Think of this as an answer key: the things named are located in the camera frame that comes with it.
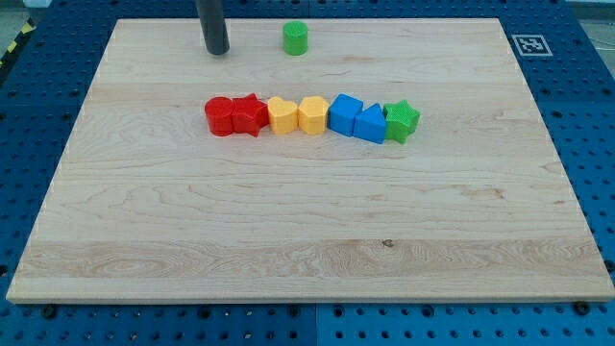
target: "green star block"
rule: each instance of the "green star block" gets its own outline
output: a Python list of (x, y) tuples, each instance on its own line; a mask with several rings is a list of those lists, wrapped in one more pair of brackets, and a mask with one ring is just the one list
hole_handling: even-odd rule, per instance
[(385, 139), (393, 139), (402, 144), (416, 131), (421, 113), (412, 108), (406, 100), (396, 104), (384, 104), (386, 116)]

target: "yellow hexagonal block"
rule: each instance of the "yellow hexagonal block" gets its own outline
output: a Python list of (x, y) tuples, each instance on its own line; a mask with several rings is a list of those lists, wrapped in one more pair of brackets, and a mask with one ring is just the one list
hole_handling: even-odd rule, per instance
[(327, 130), (329, 102), (321, 96), (304, 97), (299, 105), (299, 127), (308, 135), (320, 135)]
[(297, 104), (284, 101), (280, 96), (274, 96), (267, 102), (269, 110), (269, 125), (276, 135), (284, 135), (297, 130)]

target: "green block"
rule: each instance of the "green block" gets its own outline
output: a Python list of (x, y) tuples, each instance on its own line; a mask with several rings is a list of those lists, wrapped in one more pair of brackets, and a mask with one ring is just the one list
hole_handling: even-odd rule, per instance
[(396, 104), (384, 104), (384, 115), (386, 116), (385, 139), (393, 139), (402, 144), (406, 143), (406, 138), (416, 131), (421, 113), (412, 108), (407, 100), (402, 100)]
[(284, 52), (300, 56), (308, 50), (308, 25), (300, 20), (289, 21), (283, 26)]

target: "yellow-black warning tape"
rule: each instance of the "yellow-black warning tape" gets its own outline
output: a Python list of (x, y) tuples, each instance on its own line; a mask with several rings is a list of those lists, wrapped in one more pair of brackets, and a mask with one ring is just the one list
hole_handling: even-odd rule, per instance
[(23, 47), (30, 39), (32, 31), (35, 28), (36, 26), (32, 18), (28, 19), (23, 27), (21, 27), (19, 33), (17, 33), (17, 37), (9, 44), (2, 58), (0, 58), (0, 87), (4, 84), (7, 77), (9, 77), (9, 72), (11, 72), (19, 53), (23, 50)]

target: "green cylinder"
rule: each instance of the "green cylinder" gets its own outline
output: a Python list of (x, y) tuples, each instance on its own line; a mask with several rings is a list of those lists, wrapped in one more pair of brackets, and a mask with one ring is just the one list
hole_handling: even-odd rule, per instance
[(300, 20), (284, 24), (284, 52), (300, 56), (308, 50), (308, 25)]

